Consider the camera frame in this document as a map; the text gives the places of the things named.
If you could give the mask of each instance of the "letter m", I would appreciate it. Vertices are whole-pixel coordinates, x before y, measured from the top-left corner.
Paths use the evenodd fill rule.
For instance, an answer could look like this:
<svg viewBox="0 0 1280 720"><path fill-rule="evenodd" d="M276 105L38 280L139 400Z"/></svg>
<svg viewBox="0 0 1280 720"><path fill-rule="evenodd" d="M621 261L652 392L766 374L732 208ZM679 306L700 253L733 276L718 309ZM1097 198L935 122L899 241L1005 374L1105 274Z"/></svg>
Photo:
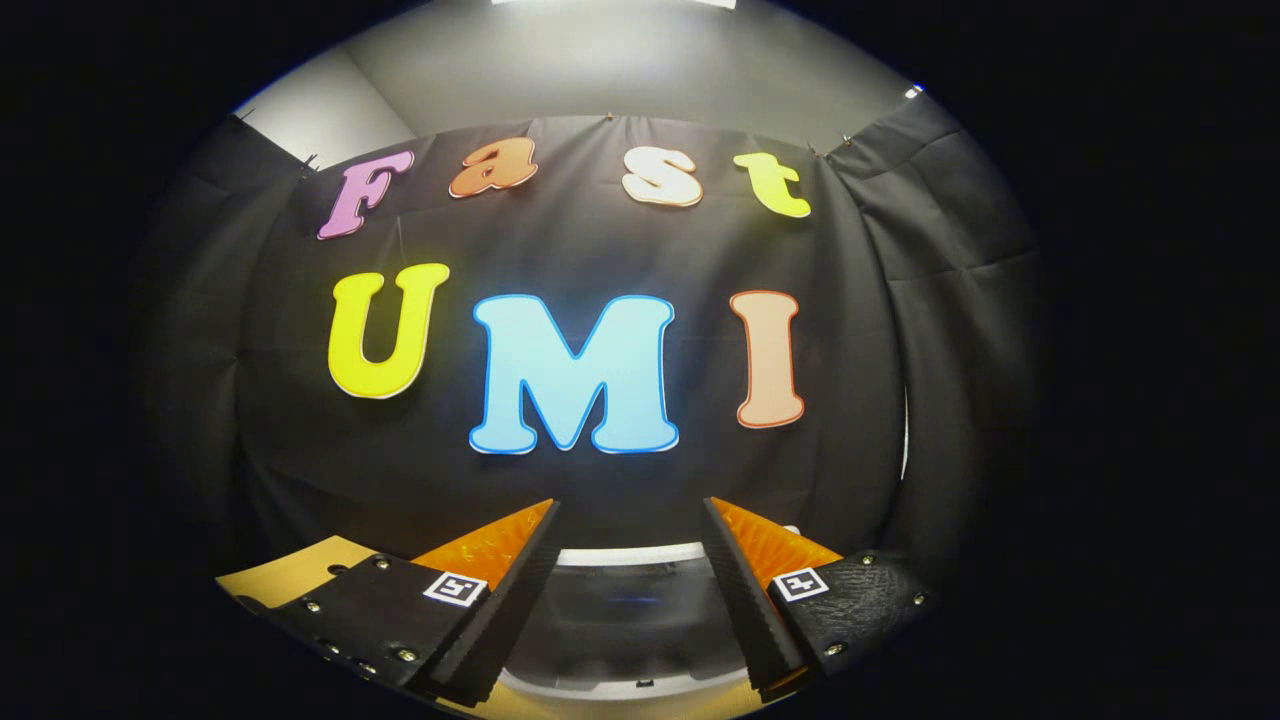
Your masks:
<svg viewBox="0 0 1280 720"><path fill-rule="evenodd" d="M582 432L604 391L604 421L591 433L603 452L671 450L680 430L667 420L662 387L662 337L676 310L643 295L614 297L577 355L539 297L499 295L481 300L475 319L489 332L484 423L471 430L479 452L522 455L538 445L525 424L527 391L561 450Z"/></svg>

